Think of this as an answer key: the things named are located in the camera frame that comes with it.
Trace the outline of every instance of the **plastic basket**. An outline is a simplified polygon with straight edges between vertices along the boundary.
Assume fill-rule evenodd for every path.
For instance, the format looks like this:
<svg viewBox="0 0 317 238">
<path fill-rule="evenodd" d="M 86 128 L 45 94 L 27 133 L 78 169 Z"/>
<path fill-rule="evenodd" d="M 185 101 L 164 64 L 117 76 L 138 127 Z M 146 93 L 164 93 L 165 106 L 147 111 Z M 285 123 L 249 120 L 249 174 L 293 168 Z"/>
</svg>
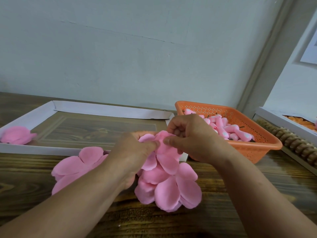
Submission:
<svg viewBox="0 0 317 238">
<path fill-rule="evenodd" d="M 228 119 L 230 124 L 244 126 L 241 130 L 252 134 L 256 143 L 233 140 L 228 140 L 228 143 L 247 157 L 253 164 L 263 158 L 269 150 L 282 148 L 282 143 L 278 138 L 234 108 L 188 101 L 177 101 L 175 107 L 178 115 L 184 115 L 183 110 L 189 108 L 205 117 L 215 115 L 216 113 L 221 114 Z"/>
</svg>

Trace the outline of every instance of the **poster on wall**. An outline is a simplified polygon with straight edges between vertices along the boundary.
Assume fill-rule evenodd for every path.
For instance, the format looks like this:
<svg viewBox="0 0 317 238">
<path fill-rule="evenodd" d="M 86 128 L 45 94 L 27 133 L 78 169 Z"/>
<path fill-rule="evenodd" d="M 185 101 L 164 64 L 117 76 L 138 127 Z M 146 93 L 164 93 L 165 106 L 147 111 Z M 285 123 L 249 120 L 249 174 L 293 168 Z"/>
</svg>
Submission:
<svg viewBox="0 0 317 238">
<path fill-rule="evenodd" d="M 313 38 L 310 40 L 300 61 L 317 64 L 317 30 L 315 31 Z"/>
</svg>

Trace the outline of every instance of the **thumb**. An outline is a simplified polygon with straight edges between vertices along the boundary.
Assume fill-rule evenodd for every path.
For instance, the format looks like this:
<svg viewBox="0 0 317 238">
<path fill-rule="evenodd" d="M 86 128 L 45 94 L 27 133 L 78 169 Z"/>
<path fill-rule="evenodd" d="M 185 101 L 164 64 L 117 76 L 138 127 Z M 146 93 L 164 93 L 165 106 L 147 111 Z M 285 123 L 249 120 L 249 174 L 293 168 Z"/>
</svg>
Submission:
<svg viewBox="0 0 317 238">
<path fill-rule="evenodd" d="M 168 136 L 163 140 L 163 143 L 174 148 L 183 150 L 185 139 L 186 138 L 180 138 L 178 136 Z"/>
<path fill-rule="evenodd" d="M 142 145 L 145 148 L 145 153 L 147 156 L 150 155 L 153 151 L 157 150 L 160 146 L 160 142 L 155 140 L 155 141 L 147 141 L 143 142 Z"/>
</svg>

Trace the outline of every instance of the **forearm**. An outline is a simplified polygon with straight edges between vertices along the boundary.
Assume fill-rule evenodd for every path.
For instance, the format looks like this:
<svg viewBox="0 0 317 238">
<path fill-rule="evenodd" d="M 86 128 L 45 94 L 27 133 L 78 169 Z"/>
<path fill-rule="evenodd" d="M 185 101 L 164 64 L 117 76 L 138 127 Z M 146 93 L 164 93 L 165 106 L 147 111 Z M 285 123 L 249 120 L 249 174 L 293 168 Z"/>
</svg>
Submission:
<svg viewBox="0 0 317 238">
<path fill-rule="evenodd" d="M 316 225 L 238 152 L 215 167 L 249 236 L 315 237 Z"/>
<path fill-rule="evenodd" d="M 112 159 L 0 228 L 0 237 L 85 237 L 123 189 Z"/>
</svg>

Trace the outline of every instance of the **hand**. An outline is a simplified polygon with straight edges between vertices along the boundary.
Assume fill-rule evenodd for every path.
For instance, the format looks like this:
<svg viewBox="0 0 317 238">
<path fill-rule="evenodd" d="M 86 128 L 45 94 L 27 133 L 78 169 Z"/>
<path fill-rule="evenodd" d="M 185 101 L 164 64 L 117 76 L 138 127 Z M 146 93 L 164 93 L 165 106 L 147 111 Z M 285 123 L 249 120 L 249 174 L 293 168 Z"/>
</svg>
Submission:
<svg viewBox="0 0 317 238">
<path fill-rule="evenodd" d="M 180 115 L 172 118 L 167 131 L 176 136 L 164 139 L 164 144 L 185 152 L 194 159 L 216 166 L 224 158 L 237 151 L 220 137 L 213 128 L 197 114 Z"/>
<path fill-rule="evenodd" d="M 129 188 L 135 178 L 135 174 L 141 169 L 146 158 L 151 152 L 158 149 L 159 141 L 148 141 L 140 143 L 138 139 L 145 134 L 156 135 L 157 132 L 136 131 L 124 133 L 117 141 L 106 160 L 115 160 L 118 172 L 125 175 L 125 188 Z"/>
</svg>

